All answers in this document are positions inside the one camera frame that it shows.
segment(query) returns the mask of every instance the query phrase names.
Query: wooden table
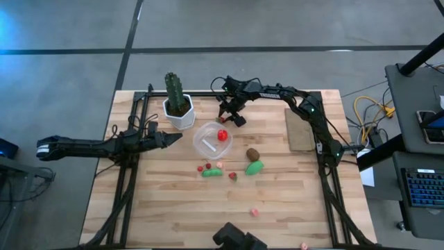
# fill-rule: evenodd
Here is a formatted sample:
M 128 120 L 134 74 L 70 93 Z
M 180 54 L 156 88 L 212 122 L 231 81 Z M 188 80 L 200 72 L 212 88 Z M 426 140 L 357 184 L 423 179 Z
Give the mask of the wooden table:
M 321 92 L 327 117 L 350 141 L 339 91 Z M 119 130 L 127 128 L 133 93 L 116 92 L 107 138 L 113 124 Z M 164 116 L 164 99 L 151 97 L 148 115 L 159 115 L 159 130 L 177 132 Z M 211 178 L 197 172 L 197 166 L 205 161 L 193 148 L 192 140 L 199 127 L 214 121 L 219 103 L 214 97 L 193 97 L 193 104 L 196 121 L 193 128 L 183 132 L 183 138 L 166 149 L 141 155 L 126 246 L 211 248 L 216 246 L 213 234 L 226 222 L 251 232 L 270 248 L 298 248 L 301 242 L 309 247 L 332 246 L 316 155 L 314 151 L 289 150 L 284 116 L 287 104 L 270 99 L 248 102 L 241 111 L 246 125 L 237 128 L 232 122 L 226 123 L 234 136 L 233 148 L 221 159 L 225 175 Z M 340 140 L 332 128 L 330 132 Z M 245 152 L 250 147 L 260 152 L 265 164 L 256 176 L 244 174 L 248 165 Z M 111 164 L 100 160 L 97 171 Z M 80 243 L 91 239 L 110 214 L 118 169 L 113 167 L 95 179 Z M 338 171 L 347 212 L 366 237 L 376 242 L 357 166 L 341 163 Z M 230 172 L 237 173 L 237 182 L 228 178 Z M 259 217 L 250 216 L 251 208 L 258 209 Z M 343 242 L 339 216 L 335 221 Z

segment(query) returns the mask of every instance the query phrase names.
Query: white pot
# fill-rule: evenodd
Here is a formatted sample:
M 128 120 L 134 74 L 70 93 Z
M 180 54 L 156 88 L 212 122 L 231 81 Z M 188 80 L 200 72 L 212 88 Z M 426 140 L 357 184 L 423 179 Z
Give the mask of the white pot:
M 194 106 L 193 106 L 193 101 L 191 100 L 191 96 L 189 96 L 189 94 L 184 94 L 183 97 L 188 99 L 191 107 L 188 110 L 188 112 L 185 115 L 183 115 L 182 117 L 175 117 L 175 116 L 168 115 L 167 114 L 168 99 L 166 99 L 163 103 L 165 117 L 168 118 L 168 120 L 173 124 L 173 126 L 175 126 L 180 131 L 191 128 L 193 126 L 194 120 L 196 118 L 196 114 L 194 114 Z

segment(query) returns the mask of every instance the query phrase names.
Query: pink toy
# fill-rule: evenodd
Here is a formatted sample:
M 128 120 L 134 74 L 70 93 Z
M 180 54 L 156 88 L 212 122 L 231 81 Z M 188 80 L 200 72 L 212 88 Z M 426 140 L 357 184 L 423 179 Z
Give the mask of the pink toy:
M 256 208 L 253 208 L 252 210 L 250 210 L 251 216 L 253 217 L 258 217 L 259 216 L 259 211 Z
M 304 242 L 302 242 L 302 243 L 300 244 L 300 249 L 301 249 L 301 250 L 308 250 L 308 246 L 307 246 L 307 244 L 305 244 Z

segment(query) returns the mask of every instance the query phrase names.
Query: concrete floor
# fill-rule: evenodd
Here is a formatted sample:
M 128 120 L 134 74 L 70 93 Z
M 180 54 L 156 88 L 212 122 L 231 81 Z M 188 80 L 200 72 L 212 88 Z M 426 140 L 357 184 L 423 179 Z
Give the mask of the concrete floor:
M 136 0 L 3 0 L 0 49 L 104 49 L 125 47 Z M 145 0 L 134 48 L 242 46 L 423 45 L 443 32 L 432 0 Z M 208 89 L 215 76 L 260 77 L 263 83 L 347 94 L 385 80 L 384 66 L 406 62 L 417 51 L 135 54 L 122 89 L 163 89 L 177 73 L 186 89 Z M 97 160 L 40 162 L 35 142 L 50 135 L 101 139 L 121 54 L 0 56 L 0 137 L 21 148 L 17 160 L 50 167 L 52 187 L 26 203 L 15 249 L 77 245 Z M 442 53 L 429 62 L 443 62 Z M 387 84 L 359 95 L 381 99 Z M 361 103 L 363 112 L 366 103 Z M 370 119 L 377 109 L 370 109 Z M 389 137 L 396 118 L 380 126 Z M 350 129 L 353 138 L 357 131 Z M 378 242 L 390 247 L 444 249 L 395 227 L 398 203 L 369 200 Z

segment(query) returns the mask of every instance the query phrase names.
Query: black desk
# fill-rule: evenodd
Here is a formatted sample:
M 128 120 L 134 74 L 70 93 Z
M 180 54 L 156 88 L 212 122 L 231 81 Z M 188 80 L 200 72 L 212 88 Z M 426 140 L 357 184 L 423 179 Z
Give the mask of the black desk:
M 442 170 L 444 169 L 444 156 L 395 152 L 393 162 L 402 195 L 402 206 L 400 207 L 406 229 L 418 238 L 444 240 L 444 210 L 411 207 L 401 174 L 402 168 L 409 167 Z
M 416 117 L 418 110 L 442 110 L 439 95 L 444 95 L 444 74 L 421 67 L 412 76 L 403 76 L 397 65 L 385 70 L 401 134 L 358 158 L 359 169 L 389 158 L 395 151 L 444 155 L 444 145 L 426 143 Z

